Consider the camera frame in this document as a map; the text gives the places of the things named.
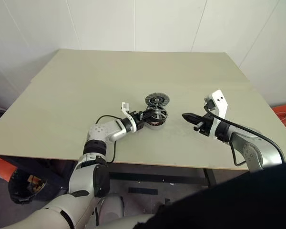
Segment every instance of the table surface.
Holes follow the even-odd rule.
[[[123,117],[121,102],[145,110],[145,97],[161,92],[170,97],[166,125],[119,140],[116,162],[247,169],[234,166],[228,145],[181,116],[204,115],[204,97],[217,89],[227,119],[261,131],[286,157],[286,128],[227,54],[79,50],[58,51],[0,119],[0,155],[77,160],[99,116]],[[109,144],[108,160],[112,150]]]

